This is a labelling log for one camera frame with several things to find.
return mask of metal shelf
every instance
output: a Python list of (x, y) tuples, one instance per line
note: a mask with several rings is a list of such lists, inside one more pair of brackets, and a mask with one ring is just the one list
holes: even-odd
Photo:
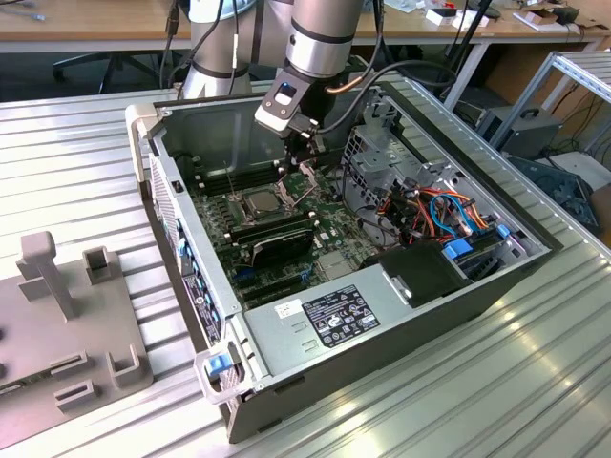
[(492, 147), (498, 148), (502, 138), (505, 138), (517, 117), (553, 69), (563, 72), (576, 83), (611, 103), (611, 52), (552, 52), (528, 83), (507, 119), (490, 139)]

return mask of open computer chassis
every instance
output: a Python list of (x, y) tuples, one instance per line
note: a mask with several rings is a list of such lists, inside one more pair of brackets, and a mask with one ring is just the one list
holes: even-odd
[(261, 99), (159, 103), (147, 134), (145, 207), (231, 443), (479, 316), (561, 248), (391, 84), (301, 163), (254, 123)]

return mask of wooden desk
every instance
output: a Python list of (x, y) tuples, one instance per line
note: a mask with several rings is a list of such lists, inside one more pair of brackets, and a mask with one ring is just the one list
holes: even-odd
[[(36, 22), (28, 17), (0, 13), (0, 52), (95, 52), (161, 50), (165, 44), (165, 19), (169, 0), (40, 0), (36, 12), (47, 20)], [(567, 32), (538, 32), (503, 10), (502, 17), (478, 31), (475, 44), (446, 106), (453, 108), (474, 74), (484, 53), (498, 43), (585, 42), (595, 49), (609, 31), (588, 31), (584, 36)], [(456, 35), (452, 26), (437, 27), (425, 20), (421, 10), (405, 14), (386, 8), (385, 37), (389, 44), (449, 44)], [(354, 44), (371, 45), (375, 41), (373, 15), (361, 16)], [(174, 49), (188, 49), (190, 27), (182, 16)]]

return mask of white sticker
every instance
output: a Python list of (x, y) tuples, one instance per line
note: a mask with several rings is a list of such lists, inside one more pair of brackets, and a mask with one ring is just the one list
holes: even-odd
[(375, 320), (375, 317), (373, 315), (369, 315), (369, 316), (365, 317), (364, 319), (362, 319), (361, 323), (367, 324), (367, 323), (369, 323), (372, 320)]
[(296, 313), (303, 312), (301, 299), (293, 299), (292, 301), (281, 303), (274, 307), (278, 316), (283, 319), (295, 315)]

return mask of blue cable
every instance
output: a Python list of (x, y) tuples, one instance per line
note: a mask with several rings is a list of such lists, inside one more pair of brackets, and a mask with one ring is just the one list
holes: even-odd
[(462, 203), (460, 202), (460, 200), (448, 194), (440, 194), (439, 196), (448, 198), (456, 207), (458, 207), (458, 210), (460, 210), (460, 214), (462, 215), (462, 218), (465, 219), (465, 221), (467, 222), (467, 225), (471, 228), (471, 230), (476, 233), (479, 232), (479, 228), (477, 227), (477, 224), (475, 224), (475, 222), (469, 217), (469, 215), (467, 215), (467, 212), (465, 211), (464, 207), (462, 206)]
[(441, 196), (435, 196), (434, 198), (431, 199), (431, 202), (429, 203), (429, 210), (431, 212), (432, 222), (434, 222), (437, 226), (439, 226), (444, 231), (452, 234), (452, 237), (456, 238), (455, 231), (450, 226), (446, 226), (445, 224), (442, 224), (441, 221), (437, 219), (437, 212), (435, 212), (435, 200), (440, 197)]
[(467, 215), (467, 212), (465, 212), (465, 209), (462, 206), (462, 203), (460, 203), (460, 200), (458, 200), (457, 198), (455, 198), (454, 196), (450, 196), (448, 194), (439, 194), (438, 196), (435, 196), (431, 199), (431, 203), (430, 203), (430, 210), (431, 210), (431, 217), (432, 220), (434, 221), (434, 223), (439, 226), (441, 229), (449, 232), (450, 234), (452, 234), (454, 236), (454, 238), (456, 238), (456, 233), (455, 231), (450, 227), (450, 226), (446, 226), (444, 224), (442, 224), (439, 219), (437, 218), (436, 212), (435, 212), (435, 208), (434, 208), (434, 203), (435, 200), (437, 198), (446, 198), (447, 200), (449, 200), (451, 203), (454, 204), (454, 206), (456, 208), (458, 208), (458, 211), (460, 212), (460, 215), (462, 216), (463, 219), (465, 219), (465, 222), (467, 223), (467, 225), (469, 226), (469, 228), (474, 231), (474, 232), (479, 232), (479, 228), (475, 225), (475, 223), (469, 218), (469, 216)]

